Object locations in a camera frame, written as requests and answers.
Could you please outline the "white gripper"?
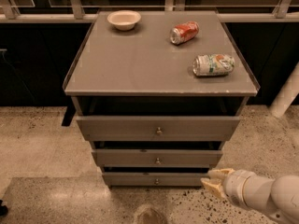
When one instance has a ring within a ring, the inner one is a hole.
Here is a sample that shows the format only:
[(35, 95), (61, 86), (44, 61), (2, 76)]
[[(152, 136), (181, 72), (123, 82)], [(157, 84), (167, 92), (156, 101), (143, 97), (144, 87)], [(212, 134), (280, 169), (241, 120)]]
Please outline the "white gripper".
[(220, 200), (226, 197), (228, 201), (239, 208), (249, 209), (245, 201), (243, 189), (247, 180), (255, 176), (253, 172), (245, 170), (235, 171), (232, 168), (212, 169), (207, 172), (211, 178), (202, 178), (203, 187)]

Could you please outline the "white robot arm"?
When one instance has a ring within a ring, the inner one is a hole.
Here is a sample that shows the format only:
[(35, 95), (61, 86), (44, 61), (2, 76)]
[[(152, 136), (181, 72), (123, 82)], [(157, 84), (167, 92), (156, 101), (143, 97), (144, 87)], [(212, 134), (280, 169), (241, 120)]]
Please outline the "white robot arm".
[(236, 207), (258, 211), (277, 224), (299, 224), (298, 175), (272, 179), (246, 170), (213, 169), (201, 182)]

